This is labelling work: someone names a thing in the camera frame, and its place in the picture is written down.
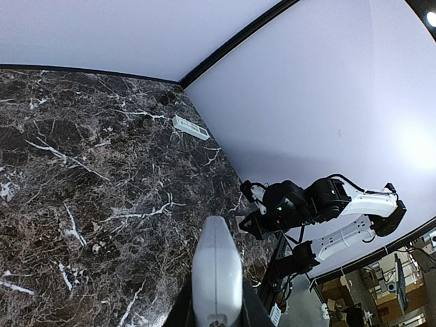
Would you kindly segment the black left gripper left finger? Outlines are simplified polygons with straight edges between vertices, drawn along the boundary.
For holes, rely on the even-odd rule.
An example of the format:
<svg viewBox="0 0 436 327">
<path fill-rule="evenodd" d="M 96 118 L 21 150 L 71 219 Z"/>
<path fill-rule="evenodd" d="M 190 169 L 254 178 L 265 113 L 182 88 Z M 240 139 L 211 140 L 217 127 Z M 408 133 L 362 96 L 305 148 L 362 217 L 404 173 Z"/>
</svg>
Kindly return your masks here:
<svg viewBox="0 0 436 327">
<path fill-rule="evenodd" d="M 196 320 L 192 305 L 191 282 L 186 282 L 181 288 L 176 301 L 170 310 L 165 327 L 195 327 Z"/>
</svg>

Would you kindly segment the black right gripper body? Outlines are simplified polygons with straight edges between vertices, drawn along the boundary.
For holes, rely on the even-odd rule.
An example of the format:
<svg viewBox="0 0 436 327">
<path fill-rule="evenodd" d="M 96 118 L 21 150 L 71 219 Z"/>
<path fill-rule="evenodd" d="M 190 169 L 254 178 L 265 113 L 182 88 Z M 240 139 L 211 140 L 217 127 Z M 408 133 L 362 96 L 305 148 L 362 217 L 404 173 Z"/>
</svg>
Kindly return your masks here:
<svg viewBox="0 0 436 327">
<path fill-rule="evenodd" d="M 254 236 L 257 240 L 265 240 L 281 230 L 282 217 L 277 213 L 261 214 L 257 209 L 249 213 L 239 224 L 239 228 Z"/>
</svg>

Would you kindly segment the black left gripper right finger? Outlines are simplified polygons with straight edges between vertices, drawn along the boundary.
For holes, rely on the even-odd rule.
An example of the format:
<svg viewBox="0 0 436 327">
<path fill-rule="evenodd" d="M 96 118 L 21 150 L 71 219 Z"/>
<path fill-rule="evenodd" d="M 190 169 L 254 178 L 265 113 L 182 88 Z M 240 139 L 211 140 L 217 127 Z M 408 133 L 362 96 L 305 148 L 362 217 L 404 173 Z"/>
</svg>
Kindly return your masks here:
<svg viewBox="0 0 436 327">
<path fill-rule="evenodd" d="M 268 312 L 248 279 L 243 281 L 243 306 L 241 313 L 243 327 L 273 327 Z"/>
</svg>

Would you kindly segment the grey remote control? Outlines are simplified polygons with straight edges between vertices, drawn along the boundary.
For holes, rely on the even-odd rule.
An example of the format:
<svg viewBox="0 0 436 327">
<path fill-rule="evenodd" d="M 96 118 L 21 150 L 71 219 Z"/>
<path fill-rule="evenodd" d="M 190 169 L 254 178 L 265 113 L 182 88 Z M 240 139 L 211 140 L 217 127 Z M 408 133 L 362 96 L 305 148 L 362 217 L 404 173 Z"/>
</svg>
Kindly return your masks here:
<svg viewBox="0 0 436 327">
<path fill-rule="evenodd" d="M 207 217 L 191 272 L 196 326 L 238 326 L 243 307 L 243 267 L 225 219 Z"/>
</svg>

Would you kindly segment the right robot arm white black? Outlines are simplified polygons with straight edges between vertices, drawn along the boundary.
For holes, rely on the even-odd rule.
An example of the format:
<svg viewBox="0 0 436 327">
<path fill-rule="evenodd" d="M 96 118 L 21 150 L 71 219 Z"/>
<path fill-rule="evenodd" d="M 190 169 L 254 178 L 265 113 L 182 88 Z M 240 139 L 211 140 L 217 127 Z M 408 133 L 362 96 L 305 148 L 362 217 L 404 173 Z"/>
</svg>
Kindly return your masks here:
<svg viewBox="0 0 436 327">
<path fill-rule="evenodd" d="M 269 186 L 245 181 L 240 191 L 257 208 L 238 226 L 257 240 L 277 232 L 303 230 L 309 225 L 356 216 L 346 226 L 314 240 L 289 237 L 295 246 L 291 255 L 272 262 L 271 283 L 308 273 L 346 248 L 392 234 L 407 212 L 392 184 L 380 190 L 365 189 L 341 174 L 320 178 L 306 189 L 290 180 Z"/>
</svg>

